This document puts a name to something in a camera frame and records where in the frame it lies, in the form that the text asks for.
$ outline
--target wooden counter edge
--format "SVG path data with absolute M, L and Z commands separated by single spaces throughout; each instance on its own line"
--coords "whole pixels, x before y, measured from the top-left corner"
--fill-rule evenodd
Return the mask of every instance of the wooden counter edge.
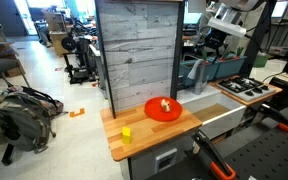
M 105 137 L 106 137 L 106 140 L 108 140 L 108 139 L 107 139 L 108 137 L 107 137 L 107 134 L 106 134 L 106 130 L 105 130 L 105 127 L 104 127 L 104 122 L 107 121 L 108 118 L 109 118 L 109 119 L 113 119 L 113 116 L 112 116 L 112 113 L 111 113 L 111 111 L 110 111 L 110 108 L 102 109 L 102 110 L 100 111 L 100 115 L 101 115 L 101 119 L 102 119 L 102 123 L 103 123 L 103 128 L 104 128 L 104 132 L 105 132 Z M 195 117 L 193 114 L 190 114 L 190 115 L 191 115 L 193 118 L 195 118 L 197 121 L 199 121 L 199 122 L 198 122 L 198 123 L 199 123 L 198 125 L 196 125 L 196 126 L 194 126 L 194 127 L 191 127 L 190 129 L 187 129 L 186 131 L 181 131 L 181 132 L 174 133 L 172 136 L 167 137 L 167 138 L 164 138 L 163 140 L 161 140 L 161 141 L 159 141 L 159 142 L 157 142 L 157 143 L 155 143 L 155 144 L 148 145 L 147 147 L 141 148 L 141 150 L 138 150 L 138 151 L 136 151 L 136 152 L 133 152 L 133 153 L 125 153 L 125 156 L 115 156 L 115 155 L 112 153 L 112 150 L 109 148 L 109 149 L 110 149 L 110 152 L 111 152 L 111 157 L 113 158 L 113 160 L 114 160 L 115 162 L 120 162 L 120 161 L 122 161 L 122 160 L 124 160 L 124 159 L 127 159 L 127 158 L 129 158 L 129 157 L 132 157 L 132 156 L 134 156 L 134 155 L 136 155 L 136 154 L 139 154 L 139 153 L 141 153 L 141 152 L 143 152 L 143 151 L 145 151 L 145 150 L 147 150 L 147 149 L 149 149 L 149 148 L 151 148 L 151 147 L 157 146 L 157 145 L 159 145 L 159 144 L 161 144 L 161 143 L 163 143 L 163 142 L 165 142 L 165 141 L 168 141 L 168 140 L 170 140 L 170 139 L 172 139 L 172 138 L 175 138 L 175 137 L 177 137 L 177 136 L 180 136 L 180 135 L 183 134 L 183 133 L 186 133 L 186 132 L 188 132 L 188 131 L 190 131 L 190 130 L 192 130 L 192 129 L 201 127 L 201 126 L 203 125 L 203 122 L 200 121 L 197 117 Z
M 237 102 L 239 102 L 239 103 L 241 103 L 241 104 L 243 104 L 243 105 L 245 105 L 245 106 L 251 106 L 251 105 L 253 105 L 253 104 L 255 104 L 255 103 L 261 102 L 261 101 L 263 101 L 263 100 L 265 100 L 265 99 L 267 99 L 267 98 L 269 98 L 269 97 L 272 97 L 272 96 L 274 96 L 274 95 L 276 95 L 276 94 L 278 94 L 278 93 L 280 93 L 280 92 L 283 91 L 283 90 L 282 90 L 281 88 L 279 88 L 279 87 L 273 86 L 273 85 L 271 85 L 271 84 L 264 83 L 264 85 L 269 86 L 269 87 L 275 89 L 275 92 L 273 92 L 273 93 L 271 93 L 271 94 L 268 94 L 268 95 L 265 95 L 265 96 L 263 96 L 263 97 L 260 97 L 260 98 L 258 98 L 258 99 L 255 99 L 255 100 L 253 100 L 253 101 L 247 102 L 247 101 L 244 101 L 244 100 L 242 100 L 241 98 L 239 98 L 239 97 L 237 97 L 237 96 L 234 96 L 234 95 L 231 94 L 230 92 L 227 92 L 227 91 L 221 89 L 220 87 L 217 86 L 217 82 L 210 82 L 209 85 L 211 85 L 211 86 L 213 86 L 214 88 L 220 90 L 222 94 L 228 96 L 229 98 L 231 98 L 231 99 L 233 99 L 233 100 L 235 100 L 235 101 L 237 101 Z

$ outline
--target floor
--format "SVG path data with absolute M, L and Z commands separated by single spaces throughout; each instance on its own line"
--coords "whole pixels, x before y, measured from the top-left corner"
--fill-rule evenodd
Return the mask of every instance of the floor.
M 65 104 L 65 111 L 85 114 L 70 118 L 68 114 L 52 120 L 56 138 L 50 138 L 48 149 L 41 154 L 15 150 L 13 164 L 4 166 L 0 162 L 0 180 L 34 179 L 123 179 L 119 164 L 110 156 L 103 131 L 100 110 L 108 107 L 100 90 L 92 83 L 69 85 L 63 58 L 55 55 L 54 49 L 45 48 L 37 41 L 21 41 L 13 44 L 26 71 L 26 77 L 35 89 L 48 93 Z M 251 76 L 263 80 L 266 76 L 280 72 L 285 63 L 269 61 L 265 68 L 253 69 Z M 17 85 L 25 85 L 21 77 L 9 78 Z M 0 80 L 0 92 L 5 89 Z M 6 145 L 0 145 L 0 161 Z

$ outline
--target orange plate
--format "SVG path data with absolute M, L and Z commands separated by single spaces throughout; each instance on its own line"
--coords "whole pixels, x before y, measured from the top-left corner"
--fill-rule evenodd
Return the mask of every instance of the orange plate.
M 161 106 L 162 99 L 170 102 L 170 112 L 165 112 Z M 182 106 L 180 103 L 169 97 L 156 97 L 148 100 L 145 104 L 145 113 L 150 118 L 157 121 L 173 121 L 177 119 L 182 113 Z

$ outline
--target yellow cube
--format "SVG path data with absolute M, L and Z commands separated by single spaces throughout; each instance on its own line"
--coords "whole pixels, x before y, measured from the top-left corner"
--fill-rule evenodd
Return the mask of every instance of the yellow cube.
M 122 132 L 122 140 L 123 143 L 125 144 L 131 144 L 131 129 L 128 127 L 123 127 L 123 132 Z

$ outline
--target gray wood panel wall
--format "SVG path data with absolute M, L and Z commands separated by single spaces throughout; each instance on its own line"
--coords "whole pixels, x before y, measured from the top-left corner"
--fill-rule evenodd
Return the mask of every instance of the gray wood panel wall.
M 170 96 L 178 3 L 99 1 L 115 110 Z

